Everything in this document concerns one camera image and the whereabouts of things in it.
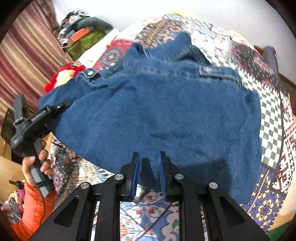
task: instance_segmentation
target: orange box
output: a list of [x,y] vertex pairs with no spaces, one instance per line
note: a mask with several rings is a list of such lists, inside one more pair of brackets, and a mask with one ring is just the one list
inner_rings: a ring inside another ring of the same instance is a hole
[[82,28],[79,31],[77,31],[76,33],[74,33],[70,39],[73,42],[76,42],[78,39],[80,39],[81,37],[83,37],[84,35],[86,35],[87,33],[89,33],[89,29],[88,28]]

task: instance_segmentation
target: white wall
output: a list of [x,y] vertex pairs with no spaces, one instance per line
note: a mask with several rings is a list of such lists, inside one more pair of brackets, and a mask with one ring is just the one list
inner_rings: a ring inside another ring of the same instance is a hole
[[296,39],[279,14],[264,0],[53,0],[57,18],[81,8],[120,31],[154,14],[182,12],[189,17],[240,33],[252,45],[276,49],[281,74],[296,83]]

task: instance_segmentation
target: orange puffer jacket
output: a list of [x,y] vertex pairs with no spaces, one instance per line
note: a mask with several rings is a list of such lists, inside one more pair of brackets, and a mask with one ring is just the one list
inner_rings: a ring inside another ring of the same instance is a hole
[[[52,190],[44,198],[45,216],[42,222],[51,215],[55,197],[56,191]],[[40,220],[44,213],[43,201],[39,189],[29,185],[27,182],[25,183],[24,205],[22,220],[19,223],[11,225],[11,227],[22,241],[27,241],[39,228]]]

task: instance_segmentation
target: curtain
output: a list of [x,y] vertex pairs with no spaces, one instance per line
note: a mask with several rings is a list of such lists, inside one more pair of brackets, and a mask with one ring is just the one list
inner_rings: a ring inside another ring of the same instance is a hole
[[61,66],[72,62],[55,37],[58,28],[52,1],[34,0],[4,37],[0,44],[0,126],[17,95],[23,93],[35,110],[44,85]]

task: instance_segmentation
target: green fabric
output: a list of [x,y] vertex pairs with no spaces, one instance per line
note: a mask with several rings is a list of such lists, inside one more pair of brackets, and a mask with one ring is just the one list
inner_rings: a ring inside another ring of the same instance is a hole
[[283,224],[282,226],[277,227],[276,229],[270,230],[267,232],[267,235],[270,238],[270,241],[277,241],[279,237],[286,231],[290,222]]
[[85,51],[94,46],[105,35],[104,30],[97,28],[73,43],[67,52],[71,55],[73,60],[77,60]]

